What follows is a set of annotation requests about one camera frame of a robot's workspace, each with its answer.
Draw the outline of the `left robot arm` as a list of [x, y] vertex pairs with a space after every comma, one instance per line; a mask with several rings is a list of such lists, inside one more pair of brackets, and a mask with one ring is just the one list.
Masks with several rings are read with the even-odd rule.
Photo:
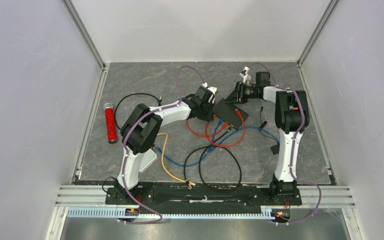
[[134, 187], [139, 182], [140, 166], [143, 159], [156, 158], [151, 148], [160, 128], [192, 118], [212, 121], [217, 92], [216, 87], [204, 83], [195, 93], [181, 97], [173, 103], [155, 107], [141, 103], [136, 106], [120, 130], [123, 160], [115, 189], [123, 203], [131, 204], [137, 198]]

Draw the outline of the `black network switch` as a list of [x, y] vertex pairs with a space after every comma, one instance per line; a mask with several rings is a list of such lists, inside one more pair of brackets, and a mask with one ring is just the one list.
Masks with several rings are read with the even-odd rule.
[[214, 114], [224, 123], [232, 126], [233, 129], [238, 130], [243, 126], [242, 120], [237, 114], [238, 110], [244, 121], [247, 120], [249, 114], [230, 102], [225, 102], [225, 98], [222, 98], [214, 107]]

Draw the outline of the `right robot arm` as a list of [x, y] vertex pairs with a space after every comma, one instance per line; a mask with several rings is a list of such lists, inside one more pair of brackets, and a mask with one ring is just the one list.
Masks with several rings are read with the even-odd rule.
[[270, 73], [257, 72], [255, 83], [251, 83], [249, 68], [241, 72], [241, 81], [225, 99], [230, 104], [245, 104], [249, 99], [261, 99], [275, 104], [274, 120], [279, 130], [278, 163], [269, 185], [269, 199], [282, 204], [298, 195], [296, 162], [299, 144], [305, 128], [309, 125], [307, 93], [304, 90], [272, 85]]

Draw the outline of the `clear plastic box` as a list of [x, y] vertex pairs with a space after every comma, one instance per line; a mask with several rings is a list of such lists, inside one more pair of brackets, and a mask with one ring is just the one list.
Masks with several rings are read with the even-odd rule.
[[152, 150], [149, 149], [145, 153], [142, 154], [142, 159], [139, 167], [139, 172], [143, 173], [148, 169], [148, 167], [153, 164], [157, 159], [157, 154]]

